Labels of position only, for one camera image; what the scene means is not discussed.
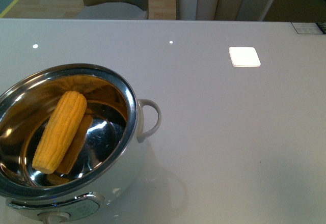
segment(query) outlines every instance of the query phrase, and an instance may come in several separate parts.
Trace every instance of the corn on the cob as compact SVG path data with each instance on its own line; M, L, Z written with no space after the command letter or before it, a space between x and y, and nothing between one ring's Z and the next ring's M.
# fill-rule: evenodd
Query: corn on the cob
M86 98L68 91L60 98L37 146L32 167L51 174L62 161L84 116Z
M56 169L57 172L62 174L68 174L71 171L73 165L75 164L78 158L78 154L80 153L85 143L87 137L87 130L92 125L92 123L93 117L91 115L84 115L75 137L73 138L59 167Z

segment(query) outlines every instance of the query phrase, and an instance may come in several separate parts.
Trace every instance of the stainless steel pot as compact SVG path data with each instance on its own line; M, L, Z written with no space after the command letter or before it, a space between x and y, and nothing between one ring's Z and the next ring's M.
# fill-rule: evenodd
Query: stainless steel pot
M68 174L47 175L32 168L40 136L65 91L87 99L93 117L86 141ZM143 132L143 106L158 114ZM70 64L38 72L0 97L0 195L21 214L44 223L71 221L111 203L136 177L146 143L161 122L156 103L136 99L128 82L114 71Z

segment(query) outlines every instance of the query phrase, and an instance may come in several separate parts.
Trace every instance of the white table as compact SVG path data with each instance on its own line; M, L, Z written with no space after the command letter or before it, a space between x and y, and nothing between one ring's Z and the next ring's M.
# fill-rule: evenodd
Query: white table
M256 48L261 66L233 67L231 46ZM1 19L0 54L0 93L92 63L161 108L130 189L71 223L326 222L326 35L290 23ZM0 223L40 222L0 198Z

